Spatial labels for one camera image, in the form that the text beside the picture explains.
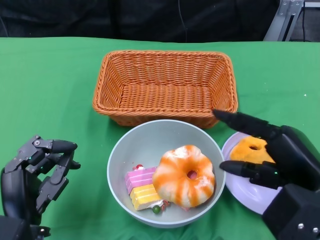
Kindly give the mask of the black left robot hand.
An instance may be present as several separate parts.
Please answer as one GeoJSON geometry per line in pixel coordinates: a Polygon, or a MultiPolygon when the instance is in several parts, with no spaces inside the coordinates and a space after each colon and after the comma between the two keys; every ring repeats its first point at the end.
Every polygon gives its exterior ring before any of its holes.
{"type": "Polygon", "coordinates": [[[77,147],[71,141],[39,135],[23,144],[0,173],[4,214],[40,225],[49,203],[57,200],[69,183],[69,170],[81,167],[73,160],[77,147]]]}

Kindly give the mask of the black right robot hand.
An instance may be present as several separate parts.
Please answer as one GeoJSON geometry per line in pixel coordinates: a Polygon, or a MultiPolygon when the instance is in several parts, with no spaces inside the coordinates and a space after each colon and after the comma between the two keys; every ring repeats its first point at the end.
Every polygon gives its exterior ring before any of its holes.
{"type": "Polygon", "coordinates": [[[295,184],[319,191],[320,153],[303,132],[287,125],[276,126],[241,112],[215,109],[212,113],[231,129],[265,140],[264,148],[273,159],[273,162],[263,163],[227,160],[219,165],[222,170],[270,189],[295,184]]]}

